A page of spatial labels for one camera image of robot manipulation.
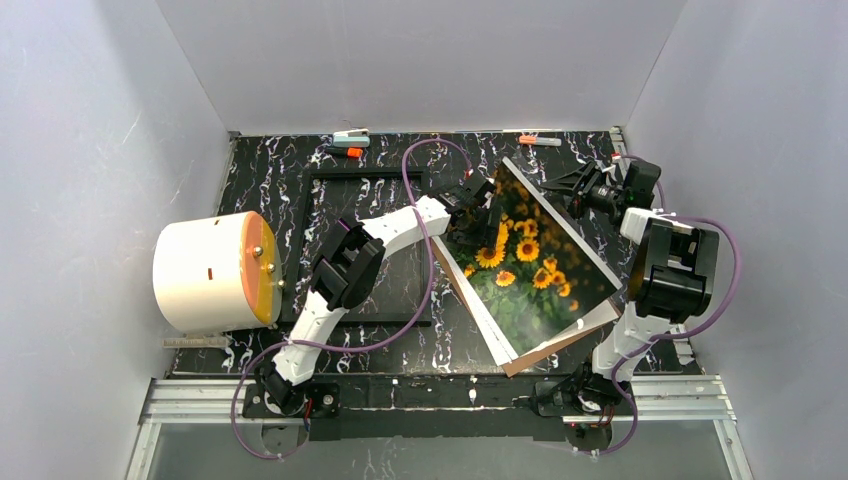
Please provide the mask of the sunflower photo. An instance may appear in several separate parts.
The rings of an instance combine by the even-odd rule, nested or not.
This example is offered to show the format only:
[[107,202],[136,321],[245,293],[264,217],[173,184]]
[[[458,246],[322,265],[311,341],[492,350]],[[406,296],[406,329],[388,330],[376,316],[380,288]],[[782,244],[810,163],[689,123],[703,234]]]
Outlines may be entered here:
[[582,300],[599,301],[606,295],[614,303],[613,296],[621,287],[618,276],[511,160],[500,162],[494,184],[490,206],[502,207],[494,249],[448,243],[445,235],[438,238],[460,248],[483,268],[506,261],[527,273],[536,266],[533,282],[537,289],[556,285],[560,294],[567,296],[570,285],[575,284]]

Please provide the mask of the black picture frame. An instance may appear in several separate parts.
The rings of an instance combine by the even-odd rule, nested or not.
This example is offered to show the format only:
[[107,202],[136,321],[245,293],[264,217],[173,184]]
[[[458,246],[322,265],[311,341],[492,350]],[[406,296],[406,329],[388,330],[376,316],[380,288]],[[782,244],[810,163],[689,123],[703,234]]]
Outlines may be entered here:
[[[400,167],[364,167],[364,168],[317,168],[307,169],[303,172],[303,180],[306,187],[312,187],[313,181],[329,182],[352,182],[354,180],[401,180],[402,171]],[[313,212],[313,196],[304,193],[298,206],[294,210],[294,226],[292,239],[290,240],[290,253],[293,260],[286,262],[285,284],[283,293],[281,313],[278,323],[280,327],[293,327],[299,313],[295,308],[299,305],[298,295],[306,295],[310,287],[309,281],[312,276],[312,264],[317,254],[306,255],[305,242],[306,230]],[[355,325],[380,325],[388,327],[401,327],[408,321],[409,314],[404,313],[349,313],[341,321],[341,327]]]

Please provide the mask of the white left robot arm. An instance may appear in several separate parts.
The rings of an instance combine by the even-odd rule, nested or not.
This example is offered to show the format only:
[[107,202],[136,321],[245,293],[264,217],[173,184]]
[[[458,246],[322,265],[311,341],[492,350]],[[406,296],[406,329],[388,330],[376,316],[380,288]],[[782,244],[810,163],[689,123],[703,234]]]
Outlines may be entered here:
[[265,378],[286,388],[311,379],[322,346],[339,320],[367,300],[383,261],[432,237],[458,233],[471,244],[492,248],[498,213],[489,209],[494,181],[469,170],[459,184],[443,186],[380,217],[342,217],[311,264],[309,290],[289,341],[272,358]]

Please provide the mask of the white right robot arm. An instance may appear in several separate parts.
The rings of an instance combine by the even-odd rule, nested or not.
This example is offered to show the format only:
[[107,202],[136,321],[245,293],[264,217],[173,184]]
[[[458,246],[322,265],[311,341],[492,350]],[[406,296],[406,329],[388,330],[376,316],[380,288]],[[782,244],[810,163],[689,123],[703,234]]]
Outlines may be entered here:
[[627,159],[620,183],[613,183],[600,167],[585,164],[541,185],[563,194],[566,210],[575,219],[589,211],[606,214],[619,234],[637,247],[622,316],[581,372],[573,375],[583,386],[628,382],[650,346],[672,325],[702,315],[714,292],[718,233],[653,209],[661,168],[638,156]]

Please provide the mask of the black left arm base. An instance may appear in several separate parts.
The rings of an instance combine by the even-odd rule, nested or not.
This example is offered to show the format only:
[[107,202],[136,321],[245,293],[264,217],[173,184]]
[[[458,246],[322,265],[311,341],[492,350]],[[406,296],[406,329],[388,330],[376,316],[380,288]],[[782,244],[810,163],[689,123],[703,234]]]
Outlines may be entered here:
[[250,419],[337,417],[341,391],[336,383],[308,380],[297,386],[284,382],[276,372],[261,369],[247,387],[240,414]]

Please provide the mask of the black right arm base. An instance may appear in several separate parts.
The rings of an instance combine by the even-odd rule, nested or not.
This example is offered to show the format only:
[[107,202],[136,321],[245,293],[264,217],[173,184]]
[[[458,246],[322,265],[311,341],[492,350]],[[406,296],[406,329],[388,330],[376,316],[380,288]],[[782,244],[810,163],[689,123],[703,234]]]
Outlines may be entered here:
[[588,363],[561,381],[536,382],[529,397],[531,410],[541,417],[601,415],[624,399],[614,382],[594,373]]

